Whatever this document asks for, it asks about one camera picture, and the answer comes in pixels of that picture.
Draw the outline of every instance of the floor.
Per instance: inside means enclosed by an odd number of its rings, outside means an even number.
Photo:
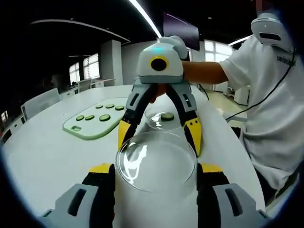
[[[208,91],[208,96],[212,105],[219,111],[220,114],[226,113],[228,116],[238,113],[246,108],[247,106],[238,105],[233,101],[233,98],[227,98],[220,92]],[[230,121],[229,125],[233,127],[242,127],[244,123],[240,121]]]

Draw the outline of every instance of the black cable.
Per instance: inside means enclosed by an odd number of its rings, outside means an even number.
[[[241,114],[241,113],[243,113],[243,112],[246,112],[246,111],[252,109],[253,107],[256,107],[256,106],[260,105],[261,103],[263,103],[263,102],[264,102],[264,101],[265,101],[265,100],[266,100],[266,99],[275,91],[275,89],[281,84],[281,82],[286,78],[286,76],[288,75],[288,73],[289,73],[291,67],[292,67],[293,64],[294,64],[294,59],[295,59],[295,48],[294,48],[294,51],[293,51],[293,58],[292,58],[292,60],[291,60],[291,62],[290,62],[290,64],[289,64],[289,68],[286,70],[285,74],[284,74],[283,77],[280,79],[280,81],[276,84],[276,86],[270,91],[270,93],[269,93],[263,100],[261,100],[260,102],[254,104],[253,106],[251,106],[251,107],[249,107],[249,108],[247,108],[247,109],[245,109],[245,110],[243,110],[243,111],[241,111],[241,112],[235,113],[234,115],[232,115],[232,116],[226,118],[225,120],[227,121],[227,120],[231,119],[232,117],[234,117],[234,116],[236,116],[236,115],[238,115],[238,114]]]
[[[208,96],[208,94],[207,94],[207,92],[206,92],[206,90],[201,86],[201,84],[197,83],[197,85],[199,85],[199,86],[201,87],[201,89],[202,89],[202,90],[204,91],[204,93],[206,94],[207,99],[210,100],[210,99],[209,99],[209,96]]]

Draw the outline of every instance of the white t-shirt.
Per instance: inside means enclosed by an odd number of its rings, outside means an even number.
[[[264,46],[251,36],[220,65],[235,91],[250,85],[252,106],[276,86],[291,60],[291,53]],[[297,55],[279,87],[247,112],[240,140],[269,185],[281,189],[304,158],[304,68]]]

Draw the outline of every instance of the ceiling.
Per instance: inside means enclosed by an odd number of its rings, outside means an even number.
[[[250,0],[138,0],[162,33],[162,16],[167,12],[199,28],[200,40],[230,43],[251,34],[255,3]],[[122,43],[155,40],[156,35],[128,0],[10,1],[4,10],[5,74],[0,85],[34,81],[97,53],[101,43],[117,39]],[[88,26],[44,22],[63,19],[82,22],[115,33],[118,38]]]

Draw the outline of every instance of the gray gripper base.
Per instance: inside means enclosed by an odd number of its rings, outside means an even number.
[[[47,228],[89,228],[91,206],[97,190],[96,186],[75,184],[56,200],[55,209],[47,211],[39,220]],[[75,215],[69,208],[78,191],[85,194]]]
[[[151,83],[180,83],[182,81],[182,75],[179,76],[139,76],[139,80],[143,84]]]
[[[184,80],[180,83],[170,85],[176,91],[180,100],[182,101],[185,112],[196,111],[196,102],[193,94],[191,93],[189,82]],[[135,80],[132,92],[128,97],[126,108],[135,111],[143,94],[148,90],[149,87],[150,84],[142,84],[141,81],[137,78]]]
[[[221,228],[260,228],[268,221],[268,216],[256,210],[256,202],[237,184],[225,184],[213,187],[218,198]],[[231,200],[239,210],[235,215]]]

